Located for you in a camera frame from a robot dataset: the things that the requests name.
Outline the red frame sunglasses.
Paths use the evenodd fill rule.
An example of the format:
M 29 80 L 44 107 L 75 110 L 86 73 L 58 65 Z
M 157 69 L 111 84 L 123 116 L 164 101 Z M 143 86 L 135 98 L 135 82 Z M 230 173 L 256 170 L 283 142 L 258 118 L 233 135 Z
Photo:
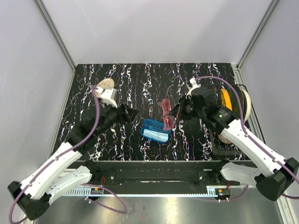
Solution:
M 162 108 L 163 111 L 163 122 L 164 122 L 164 130 L 170 131 L 174 127 L 174 120 L 173 117 L 168 115 L 168 113 L 171 111 L 171 103 L 168 98 L 164 98 L 159 105 Z

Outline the blue glasses case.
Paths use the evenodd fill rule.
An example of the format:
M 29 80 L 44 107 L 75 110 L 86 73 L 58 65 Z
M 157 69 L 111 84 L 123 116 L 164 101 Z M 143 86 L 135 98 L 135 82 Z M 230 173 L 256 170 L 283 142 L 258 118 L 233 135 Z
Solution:
M 149 140 L 164 144 L 169 140 L 171 131 L 171 129 L 164 130 L 164 123 L 152 119 L 145 119 L 142 122 L 140 135 Z

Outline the light blue cleaning cloth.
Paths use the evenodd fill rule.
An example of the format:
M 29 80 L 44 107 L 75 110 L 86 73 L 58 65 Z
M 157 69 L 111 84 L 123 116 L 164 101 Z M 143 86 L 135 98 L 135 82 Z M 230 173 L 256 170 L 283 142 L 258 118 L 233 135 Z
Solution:
M 144 135 L 144 137 L 146 137 L 148 139 L 151 139 L 151 140 L 154 140 L 157 142 L 162 142 L 162 143 L 167 142 L 169 139 L 169 136 L 167 133 L 160 133 L 160 132 L 152 131 L 149 129 L 145 129 L 143 131 L 143 135 Z

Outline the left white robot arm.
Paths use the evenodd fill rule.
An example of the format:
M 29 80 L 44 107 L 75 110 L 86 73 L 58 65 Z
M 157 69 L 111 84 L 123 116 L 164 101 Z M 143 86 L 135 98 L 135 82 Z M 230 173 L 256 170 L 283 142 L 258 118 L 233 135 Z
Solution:
M 63 178 L 59 175 L 91 149 L 100 134 L 116 123 L 132 123 L 138 113 L 138 109 L 126 104 L 117 107 L 107 105 L 103 115 L 100 115 L 99 104 L 96 104 L 95 112 L 85 111 L 82 120 L 36 172 L 21 182 L 13 181 L 8 185 L 7 189 L 14 199 L 13 206 L 18 205 L 27 219 L 36 220 L 55 200 L 73 188 L 86 183 L 99 183 L 102 169 L 92 160 L 85 161 Z

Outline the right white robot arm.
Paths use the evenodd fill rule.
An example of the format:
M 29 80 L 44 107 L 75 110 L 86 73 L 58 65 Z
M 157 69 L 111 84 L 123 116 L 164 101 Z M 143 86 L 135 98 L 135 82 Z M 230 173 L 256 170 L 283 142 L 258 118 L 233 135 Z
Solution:
M 246 167 L 225 162 L 212 173 L 213 182 L 223 185 L 227 181 L 256 187 L 267 199 L 276 201 L 297 179 L 299 163 L 276 153 L 247 129 L 230 109 L 220 107 L 206 87 L 193 87 L 183 95 L 168 113 L 181 120 L 200 119 L 210 129 L 231 141 L 255 164 Z

